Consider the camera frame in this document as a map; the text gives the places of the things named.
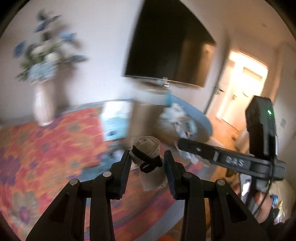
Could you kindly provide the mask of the right hand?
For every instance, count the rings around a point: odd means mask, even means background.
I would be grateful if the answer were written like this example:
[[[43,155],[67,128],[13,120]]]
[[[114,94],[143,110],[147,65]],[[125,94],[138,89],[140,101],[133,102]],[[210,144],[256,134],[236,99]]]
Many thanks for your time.
[[[276,214],[279,213],[277,208],[273,208],[273,200],[269,196],[265,197],[262,192],[257,192],[254,200],[259,207],[255,214],[256,220],[263,225],[273,225]]]

